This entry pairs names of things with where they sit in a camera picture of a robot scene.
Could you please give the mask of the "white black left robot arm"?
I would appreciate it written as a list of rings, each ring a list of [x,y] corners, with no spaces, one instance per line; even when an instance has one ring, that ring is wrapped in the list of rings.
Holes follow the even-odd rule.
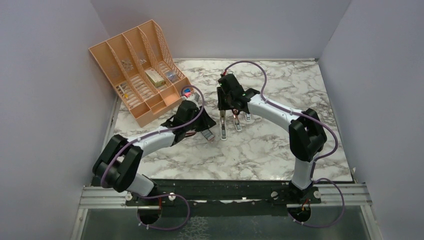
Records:
[[[204,106],[183,100],[176,113],[157,129],[133,140],[114,135],[94,163],[92,173],[100,179],[101,187],[118,193],[132,192],[144,205],[152,205],[157,200],[156,183],[138,173],[142,158],[176,145],[190,133],[207,136],[216,124]]]

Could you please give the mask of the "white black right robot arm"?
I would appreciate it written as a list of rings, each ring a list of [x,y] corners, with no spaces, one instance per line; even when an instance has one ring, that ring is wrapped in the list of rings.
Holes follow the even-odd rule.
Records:
[[[289,147],[295,156],[294,173],[288,185],[289,199],[300,204],[309,196],[313,186],[314,161],[319,157],[327,141],[327,135],[318,114],[309,108],[296,114],[284,111],[283,105],[262,99],[260,92],[244,90],[236,77],[230,73],[222,75],[217,87],[218,107],[221,110],[236,110],[262,117],[288,132]]]

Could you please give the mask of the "staple box tray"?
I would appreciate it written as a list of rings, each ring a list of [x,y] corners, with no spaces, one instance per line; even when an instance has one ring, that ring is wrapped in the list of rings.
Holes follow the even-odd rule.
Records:
[[[206,130],[203,130],[202,132],[201,132],[201,134],[203,135],[203,137],[207,140],[207,141],[213,141],[214,140],[214,138],[215,138],[215,135],[209,130],[209,129],[206,129]]]

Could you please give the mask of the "long white stapler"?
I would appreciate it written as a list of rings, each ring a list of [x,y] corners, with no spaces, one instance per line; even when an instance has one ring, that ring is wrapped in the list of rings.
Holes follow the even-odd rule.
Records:
[[[220,110],[219,111],[219,117],[220,117],[220,137],[222,141],[227,140],[227,126],[226,126],[226,111]]]

